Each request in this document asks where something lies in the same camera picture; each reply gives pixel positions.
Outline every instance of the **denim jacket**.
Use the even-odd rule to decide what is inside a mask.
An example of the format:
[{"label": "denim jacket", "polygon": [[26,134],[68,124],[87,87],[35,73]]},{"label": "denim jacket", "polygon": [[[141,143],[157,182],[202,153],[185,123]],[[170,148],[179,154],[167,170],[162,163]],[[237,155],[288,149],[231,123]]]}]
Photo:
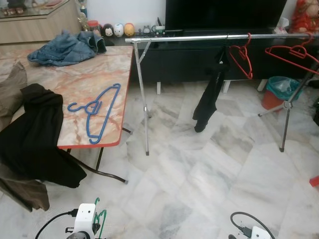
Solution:
[{"label": "denim jacket", "polygon": [[61,35],[30,53],[27,58],[45,66],[67,66],[105,52],[103,38],[91,31],[81,31],[75,35],[62,31]]}]

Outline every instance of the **white device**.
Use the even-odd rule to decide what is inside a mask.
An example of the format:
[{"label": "white device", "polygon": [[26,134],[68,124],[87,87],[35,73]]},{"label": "white device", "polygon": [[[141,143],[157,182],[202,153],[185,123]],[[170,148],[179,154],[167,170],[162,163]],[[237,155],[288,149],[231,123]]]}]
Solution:
[{"label": "white device", "polygon": [[82,203],[75,218],[74,233],[86,232],[90,239],[94,239],[92,229],[96,205],[94,203]]},{"label": "white device", "polygon": [[251,233],[251,239],[271,239],[271,237],[264,229],[254,226]]}]

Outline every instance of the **teal bin liner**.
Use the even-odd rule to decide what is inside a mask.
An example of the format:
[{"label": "teal bin liner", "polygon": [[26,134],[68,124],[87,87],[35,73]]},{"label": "teal bin liner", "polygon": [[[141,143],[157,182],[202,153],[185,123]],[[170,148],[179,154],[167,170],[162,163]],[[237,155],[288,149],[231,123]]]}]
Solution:
[{"label": "teal bin liner", "polygon": [[[300,83],[294,79],[284,76],[273,76],[269,78],[266,89],[274,93],[281,100],[289,100]],[[300,91],[294,100],[297,100],[302,91]]]}]

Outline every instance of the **brown jacket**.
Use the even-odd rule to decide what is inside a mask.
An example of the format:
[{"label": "brown jacket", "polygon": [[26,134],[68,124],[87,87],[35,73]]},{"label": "brown jacket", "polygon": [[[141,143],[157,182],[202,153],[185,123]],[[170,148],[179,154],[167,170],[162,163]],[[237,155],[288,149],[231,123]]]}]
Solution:
[{"label": "brown jacket", "polygon": [[[13,66],[8,78],[0,82],[0,131],[10,124],[13,114],[22,105],[20,89],[26,87],[26,82],[26,71],[20,62]],[[45,185],[17,175],[1,158],[0,190],[30,212],[32,208],[49,209]]]}]

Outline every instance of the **black cable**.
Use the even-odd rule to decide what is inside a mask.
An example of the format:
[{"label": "black cable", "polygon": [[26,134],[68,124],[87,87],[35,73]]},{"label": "black cable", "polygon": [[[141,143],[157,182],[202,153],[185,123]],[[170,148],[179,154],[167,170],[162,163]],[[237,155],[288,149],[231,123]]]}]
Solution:
[{"label": "black cable", "polygon": [[38,239],[41,232],[46,228],[47,225],[49,225],[53,220],[57,219],[58,217],[60,216],[63,216],[63,215],[71,215],[72,217],[76,217],[78,213],[78,209],[73,209],[72,211],[70,212],[66,212],[66,213],[61,213],[59,215],[56,215],[55,217],[51,218],[46,224],[44,224],[43,227],[41,227],[41,229],[39,230],[39,232],[37,233],[37,235],[35,236],[35,239]]},{"label": "black cable", "polygon": [[260,225],[263,226],[263,228],[269,233],[269,235],[271,236],[272,239],[275,239],[274,235],[271,233],[271,231],[268,229],[268,227],[266,227],[266,225],[263,224],[258,218],[254,217],[253,215],[250,215],[249,213],[245,213],[245,212],[235,212],[235,213],[233,213],[232,215],[230,215],[230,221],[231,221],[231,223],[232,223],[235,227],[237,227],[240,231],[243,232],[243,230],[245,230],[246,228],[240,227],[240,226],[238,226],[238,225],[234,222],[233,217],[234,217],[235,215],[245,215],[245,216],[248,216],[248,217],[254,219],[256,222],[258,222]]}]

